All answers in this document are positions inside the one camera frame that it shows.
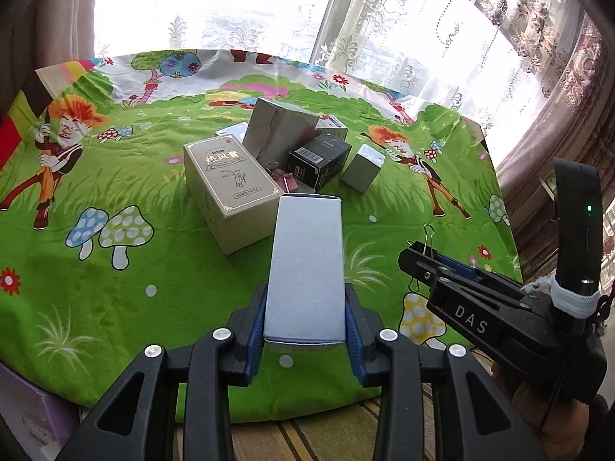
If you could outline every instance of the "white dot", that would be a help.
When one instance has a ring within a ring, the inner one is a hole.
[[[412,312],[414,313],[414,315],[416,315],[417,317],[423,317],[425,316],[425,309],[423,307],[414,307],[412,309]]]
[[[290,355],[282,355],[280,357],[280,365],[283,368],[291,368],[293,367],[294,360]]]

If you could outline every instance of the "orange hair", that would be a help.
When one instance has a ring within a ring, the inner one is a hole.
[[[367,131],[370,139],[379,146],[384,146],[390,141],[406,142],[407,144],[411,143],[411,140],[406,138],[403,134],[389,130],[386,126],[373,124]]]
[[[49,104],[47,110],[53,118],[61,118],[62,116],[75,118],[91,128],[99,128],[108,121],[106,116],[96,112],[96,107],[92,103],[78,95],[66,95],[57,98]]]

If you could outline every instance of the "yellow polka dot mushroom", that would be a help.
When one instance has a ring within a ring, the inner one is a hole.
[[[141,215],[137,206],[127,206],[100,231],[98,244],[112,247],[111,264],[116,270],[128,267],[127,247],[142,246],[154,236],[154,228]]]
[[[399,332],[417,345],[427,343],[433,348],[445,348],[437,340],[447,332],[444,321],[427,309],[427,298],[419,294],[408,293],[404,297],[404,316],[399,323]]]

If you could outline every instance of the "metal bolt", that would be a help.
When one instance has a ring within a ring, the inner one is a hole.
[[[465,347],[455,343],[448,347],[448,353],[450,353],[453,357],[463,357],[465,355]]]
[[[384,341],[395,341],[397,339],[397,331],[393,329],[383,329],[380,331],[380,338]]]
[[[162,353],[162,347],[160,345],[150,345],[145,349],[146,357],[158,357]]]
[[[213,332],[214,340],[226,340],[231,337],[230,329],[218,328]]]

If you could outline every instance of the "black box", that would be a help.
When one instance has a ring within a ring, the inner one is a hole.
[[[342,171],[350,149],[347,142],[325,133],[293,150],[288,155],[286,171],[318,191]]]

